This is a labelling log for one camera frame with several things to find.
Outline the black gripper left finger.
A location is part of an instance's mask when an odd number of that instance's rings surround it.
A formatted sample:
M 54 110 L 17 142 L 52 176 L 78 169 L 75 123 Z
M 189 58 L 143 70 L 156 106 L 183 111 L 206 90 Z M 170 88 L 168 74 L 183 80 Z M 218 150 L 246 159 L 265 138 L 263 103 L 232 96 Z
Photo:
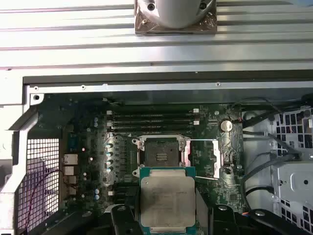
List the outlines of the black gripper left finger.
M 76 211 L 64 217 L 52 216 L 31 235 L 142 235 L 143 231 L 127 205 L 113 205 L 97 215 L 91 211 Z

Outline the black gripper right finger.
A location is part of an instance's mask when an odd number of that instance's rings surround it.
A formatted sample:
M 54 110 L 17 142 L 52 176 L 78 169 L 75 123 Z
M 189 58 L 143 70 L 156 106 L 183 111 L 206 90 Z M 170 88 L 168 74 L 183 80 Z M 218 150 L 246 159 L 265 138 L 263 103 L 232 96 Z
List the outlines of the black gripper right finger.
M 215 205 L 208 212 L 209 235 L 308 235 L 309 233 L 274 213 L 250 210 L 247 215 L 226 205 Z

